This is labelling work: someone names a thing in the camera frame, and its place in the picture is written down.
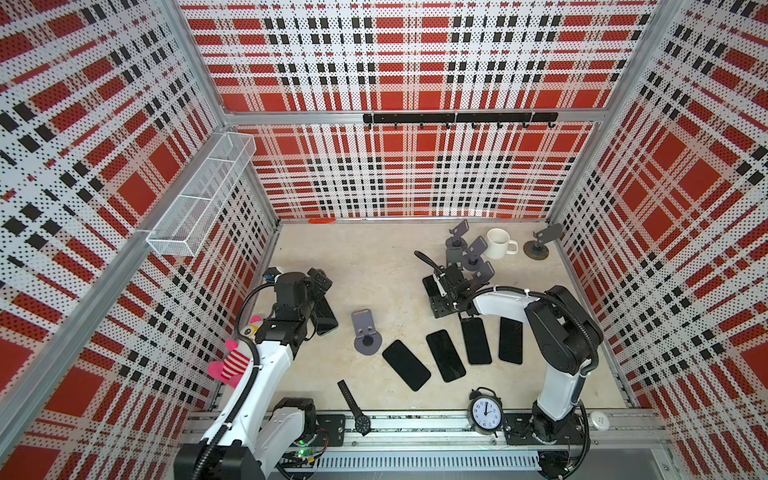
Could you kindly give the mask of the grey stand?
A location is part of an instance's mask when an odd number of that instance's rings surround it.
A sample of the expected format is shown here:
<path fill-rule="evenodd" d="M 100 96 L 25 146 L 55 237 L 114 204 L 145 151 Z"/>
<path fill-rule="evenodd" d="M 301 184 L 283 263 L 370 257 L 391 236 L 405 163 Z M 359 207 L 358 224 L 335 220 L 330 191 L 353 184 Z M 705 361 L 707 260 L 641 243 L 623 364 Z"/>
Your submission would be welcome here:
<path fill-rule="evenodd" d="M 495 270 L 490 262 L 485 262 L 480 259 L 476 265 L 476 269 L 472 273 L 472 280 L 470 281 L 471 289 L 476 291 L 481 287 L 488 285 L 490 280 L 495 275 Z"/>
<path fill-rule="evenodd" d="M 446 241 L 446 265 L 461 265 L 466 242 L 463 238 L 451 238 Z"/>
<path fill-rule="evenodd" d="M 383 339 L 375 327 L 372 311 L 370 309 L 357 310 L 351 314 L 351 318 L 355 330 L 355 350 L 365 356 L 376 354 L 381 348 Z"/>

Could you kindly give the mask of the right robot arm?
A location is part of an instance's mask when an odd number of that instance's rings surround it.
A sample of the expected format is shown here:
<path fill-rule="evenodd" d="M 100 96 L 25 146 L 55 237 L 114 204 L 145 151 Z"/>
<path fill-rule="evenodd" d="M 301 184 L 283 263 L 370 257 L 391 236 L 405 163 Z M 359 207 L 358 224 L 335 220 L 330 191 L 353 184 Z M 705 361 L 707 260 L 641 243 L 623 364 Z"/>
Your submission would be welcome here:
<path fill-rule="evenodd" d="M 466 278 L 456 264 L 439 266 L 422 253 L 417 257 L 433 270 L 424 285 L 435 317 L 488 315 L 530 326 L 547 363 L 542 390 L 532 406 L 532 435 L 542 444 L 555 443 L 580 405 L 587 377 L 599 365 L 604 336 L 597 322 L 563 286 L 545 292 L 490 286 L 479 275 Z"/>

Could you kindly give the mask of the black phone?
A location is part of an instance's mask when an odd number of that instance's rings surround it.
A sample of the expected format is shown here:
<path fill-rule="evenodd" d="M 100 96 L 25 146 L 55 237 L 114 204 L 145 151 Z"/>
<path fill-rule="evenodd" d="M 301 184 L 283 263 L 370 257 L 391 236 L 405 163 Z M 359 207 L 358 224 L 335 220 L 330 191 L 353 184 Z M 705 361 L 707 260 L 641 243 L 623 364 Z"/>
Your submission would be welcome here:
<path fill-rule="evenodd" d="M 433 275 L 422 279 L 422 284 L 426 290 L 427 297 L 431 302 L 439 302 L 443 298 L 439 284 Z"/>
<path fill-rule="evenodd" d="M 431 378 L 428 368 L 401 341 L 396 340 L 383 351 L 383 358 L 414 392 Z"/>
<path fill-rule="evenodd" d="M 463 362 L 445 329 L 428 334 L 426 341 L 445 383 L 453 382 L 466 375 Z"/>
<path fill-rule="evenodd" d="M 515 365 L 523 364 L 523 323 L 500 318 L 498 357 Z"/>

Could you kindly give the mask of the green phone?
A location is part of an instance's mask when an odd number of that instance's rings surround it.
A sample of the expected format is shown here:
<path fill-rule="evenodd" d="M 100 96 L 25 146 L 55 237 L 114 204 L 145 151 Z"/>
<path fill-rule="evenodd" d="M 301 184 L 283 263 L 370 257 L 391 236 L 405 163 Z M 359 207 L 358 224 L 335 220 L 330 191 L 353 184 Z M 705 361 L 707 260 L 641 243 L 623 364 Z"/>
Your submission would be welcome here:
<path fill-rule="evenodd" d="M 489 365 L 492 357 L 481 318 L 464 319 L 461 322 L 467 359 L 470 365 Z"/>

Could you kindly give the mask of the purple phone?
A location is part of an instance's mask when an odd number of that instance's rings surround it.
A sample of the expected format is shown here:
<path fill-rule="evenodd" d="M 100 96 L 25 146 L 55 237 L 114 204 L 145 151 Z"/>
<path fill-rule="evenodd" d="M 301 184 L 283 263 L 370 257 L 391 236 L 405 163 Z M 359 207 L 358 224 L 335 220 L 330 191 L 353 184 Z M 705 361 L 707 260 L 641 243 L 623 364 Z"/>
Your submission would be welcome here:
<path fill-rule="evenodd" d="M 313 314 L 318 336 L 327 335 L 338 328 L 338 320 L 326 298 L 315 305 Z"/>

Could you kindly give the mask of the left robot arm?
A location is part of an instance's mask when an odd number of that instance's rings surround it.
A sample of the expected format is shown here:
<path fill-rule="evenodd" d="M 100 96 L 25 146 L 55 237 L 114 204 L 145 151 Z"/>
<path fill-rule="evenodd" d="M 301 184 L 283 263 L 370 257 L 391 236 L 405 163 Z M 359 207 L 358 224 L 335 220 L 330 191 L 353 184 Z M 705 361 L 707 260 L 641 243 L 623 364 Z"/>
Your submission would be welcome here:
<path fill-rule="evenodd" d="M 275 303 L 253 340 L 235 333 L 250 352 L 243 378 L 202 438 L 181 446 L 173 462 L 175 479 L 266 479 L 294 442 L 312 438 L 316 413 L 310 398 L 285 398 L 269 423 L 262 422 L 282 377 L 310 339 L 308 326 L 332 313 L 325 299 L 331 286 L 321 269 L 283 273 L 271 267 L 262 284 L 248 292 L 237 320 L 264 289 L 274 291 Z"/>

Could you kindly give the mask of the purple phone stand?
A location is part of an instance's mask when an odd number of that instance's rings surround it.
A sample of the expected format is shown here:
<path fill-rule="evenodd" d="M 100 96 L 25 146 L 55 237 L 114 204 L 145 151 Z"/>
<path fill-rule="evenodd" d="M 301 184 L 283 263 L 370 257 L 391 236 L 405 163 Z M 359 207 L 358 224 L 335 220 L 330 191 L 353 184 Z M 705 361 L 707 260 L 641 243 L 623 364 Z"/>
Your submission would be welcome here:
<path fill-rule="evenodd" d="M 458 225 L 449 230 L 450 237 L 445 241 L 447 249 L 461 249 L 467 248 L 467 242 L 464 239 L 464 235 L 469 231 L 469 222 L 467 219 L 463 219 Z"/>

